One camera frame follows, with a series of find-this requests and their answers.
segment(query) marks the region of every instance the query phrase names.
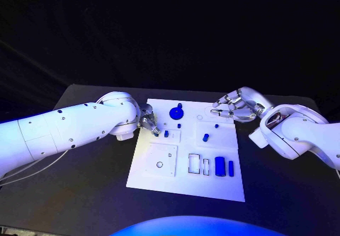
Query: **black table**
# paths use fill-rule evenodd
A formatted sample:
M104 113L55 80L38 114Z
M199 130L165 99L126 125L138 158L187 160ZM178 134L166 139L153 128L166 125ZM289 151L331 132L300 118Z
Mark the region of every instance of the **black table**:
M97 101L112 91L129 92L139 103L149 98L215 102L225 95L73 85L55 109ZM267 97L277 105L302 104L318 110L310 98ZM272 147L260 149L248 138L259 123L237 123L246 203L127 188L136 131L130 140L119 142L110 135L77 148L48 170L6 185L0 190L0 225L58 235L104 236L159 217L201 215L253 223L287 235L340 235L336 171L310 152L293 161Z

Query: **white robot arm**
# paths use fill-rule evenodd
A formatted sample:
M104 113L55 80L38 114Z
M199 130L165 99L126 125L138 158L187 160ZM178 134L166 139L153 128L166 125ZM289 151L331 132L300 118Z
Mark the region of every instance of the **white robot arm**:
M109 134L120 141L139 128L161 133L153 107L139 106L126 92L112 92L89 102L0 124L0 176L19 166L74 149Z
M250 134L260 148L269 144L289 159L296 159L308 151L325 163L340 170L340 123L329 124L325 117L302 105L280 105L267 100L250 87L227 94L215 103L228 103L230 111L214 109L212 114L248 122L259 116L260 128Z

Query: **white board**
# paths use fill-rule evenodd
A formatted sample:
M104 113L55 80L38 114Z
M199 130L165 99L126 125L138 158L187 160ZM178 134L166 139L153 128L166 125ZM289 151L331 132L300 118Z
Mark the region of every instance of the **white board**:
M162 133L156 137L149 130L140 130L127 187L246 202L234 119L211 114L212 103L161 99L149 99L148 103L153 106ZM175 120L171 118L171 109L178 107L179 103L184 105L185 116ZM228 110L228 105L223 104L220 109ZM150 149L161 149L158 145L166 146L161 154L153 155ZM171 164L171 170L175 172L171 171L169 174L169 170L165 169L163 173L163 167L159 168L156 165L161 158L166 158L166 152L175 150L171 149L174 146L178 148L176 158L166 159L166 163L176 161L176 165L174 167ZM201 156L199 174L189 173L189 154ZM225 177L215 175L218 156L225 157ZM210 160L210 175L204 175L204 159ZM228 161L234 161L234 177L228 174Z

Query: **robotic hand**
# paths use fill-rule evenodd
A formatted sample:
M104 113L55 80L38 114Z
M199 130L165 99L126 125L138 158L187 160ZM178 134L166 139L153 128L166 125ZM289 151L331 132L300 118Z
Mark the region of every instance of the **robotic hand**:
M329 124L323 116L303 105L280 105L267 100L250 87L227 94L215 103L228 103L230 111L214 109L212 114L240 122L261 118L260 128L250 134L260 148L267 145L282 156L296 159L308 151L340 170L340 123Z
M0 176L19 166L74 149L109 134L120 141L138 128L161 133L153 107L139 107L132 95L112 92L89 102L0 124Z

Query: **blue object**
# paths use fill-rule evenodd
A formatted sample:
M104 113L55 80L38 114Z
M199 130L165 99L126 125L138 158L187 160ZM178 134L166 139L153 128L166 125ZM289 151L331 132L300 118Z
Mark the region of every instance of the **blue object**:
M208 138L210 138L210 134L205 134L205 136L204 136L204 141L205 142L208 141Z
M148 220L112 236L283 236L283 234L272 231L260 226L248 223L227 220L207 216L171 216L153 220Z
M218 156L215 158L215 175L224 177L225 174L225 158Z
M230 176L234 177L234 162L230 161Z
M171 117L174 119L181 119L185 115L185 112L184 112L184 109L182 109L182 103L179 103L178 107L175 107L172 110L171 110Z

